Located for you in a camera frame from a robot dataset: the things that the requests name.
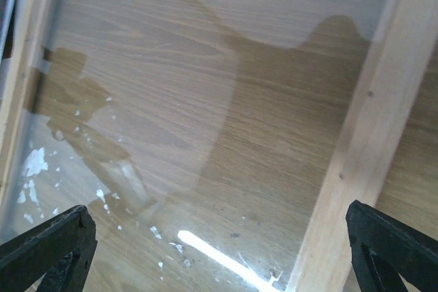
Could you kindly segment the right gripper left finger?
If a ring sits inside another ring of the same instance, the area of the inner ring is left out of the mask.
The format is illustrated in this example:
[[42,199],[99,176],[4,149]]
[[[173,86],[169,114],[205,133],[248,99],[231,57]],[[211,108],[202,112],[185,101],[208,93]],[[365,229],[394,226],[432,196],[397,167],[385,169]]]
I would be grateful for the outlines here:
[[74,206],[1,245],[1,290],[82,291],[96,246],[94,220]]

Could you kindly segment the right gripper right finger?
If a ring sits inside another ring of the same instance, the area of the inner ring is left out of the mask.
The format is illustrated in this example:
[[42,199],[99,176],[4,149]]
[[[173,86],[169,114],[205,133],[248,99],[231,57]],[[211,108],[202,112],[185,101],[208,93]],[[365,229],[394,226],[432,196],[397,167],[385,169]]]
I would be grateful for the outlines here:
[[358,200],[346,214],[352,268],[362,291],[437,290],[437,240]]

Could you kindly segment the light wooden picture frame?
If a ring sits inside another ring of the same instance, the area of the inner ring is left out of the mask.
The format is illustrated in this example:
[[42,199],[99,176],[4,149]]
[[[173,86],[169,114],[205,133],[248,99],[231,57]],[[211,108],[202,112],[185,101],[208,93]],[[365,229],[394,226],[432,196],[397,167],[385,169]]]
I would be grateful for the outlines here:
[[[40,66],[30,68],[27,106],[1,192],[1,220],[20,176]],[[284,291],[357,291],[346,212],[354,200],[437,236],[437,0],[385,0],[318,198]]]

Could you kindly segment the clear plastic frame sheet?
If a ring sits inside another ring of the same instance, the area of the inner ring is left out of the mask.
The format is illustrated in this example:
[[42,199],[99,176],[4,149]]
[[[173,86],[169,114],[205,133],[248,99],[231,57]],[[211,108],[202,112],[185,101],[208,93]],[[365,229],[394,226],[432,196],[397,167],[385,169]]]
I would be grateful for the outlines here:
[[284,291],[385,0],[60,0],[11,239],[76,204],[87,291]]

